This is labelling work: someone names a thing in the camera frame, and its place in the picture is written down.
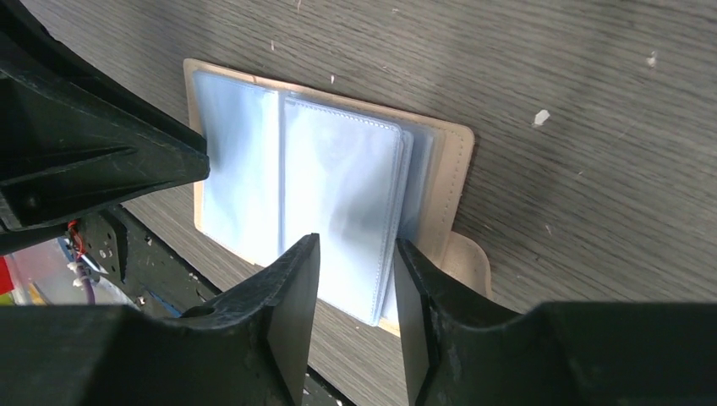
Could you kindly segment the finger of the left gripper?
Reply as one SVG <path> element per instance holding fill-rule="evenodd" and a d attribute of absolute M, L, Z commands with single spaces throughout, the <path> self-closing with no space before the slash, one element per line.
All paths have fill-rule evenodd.
<path fill-rule="evenodd" d="M 1 4 L 1 251 L 209 174 L 205 139 Z"/>

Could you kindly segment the beige card holder wallet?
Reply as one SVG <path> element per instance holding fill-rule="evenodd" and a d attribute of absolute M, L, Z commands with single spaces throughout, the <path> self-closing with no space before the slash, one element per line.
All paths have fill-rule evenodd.
<path fill-rule="evenodd" d="M 391 254 L 412 241 L 441 270 L 491 296 L 490 265 L 453 231 L 476 138 L 471 129 L 188 58 L 189 123 L 207 143 L 194 225 L 268 266 L 318 233 L 318 296 L 397 332 Z"/>

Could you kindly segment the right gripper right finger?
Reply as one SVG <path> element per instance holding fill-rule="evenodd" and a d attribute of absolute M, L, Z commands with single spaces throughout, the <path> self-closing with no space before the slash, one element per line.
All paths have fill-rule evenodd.
<path fill-rule="evenodd" d="M 394 252 L 412 405 L 713 405 L 716 307 L 545 302 L 519 314 L 411 242 Z"/>

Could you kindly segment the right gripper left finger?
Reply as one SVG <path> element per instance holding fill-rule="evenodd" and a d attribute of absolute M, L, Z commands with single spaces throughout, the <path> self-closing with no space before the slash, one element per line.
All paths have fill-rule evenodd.
<path fill-rule="evenodd" d="M 298 405 L 320 238 L 177 318 L 127 305 L 4 306 L 4 405 Z"/>

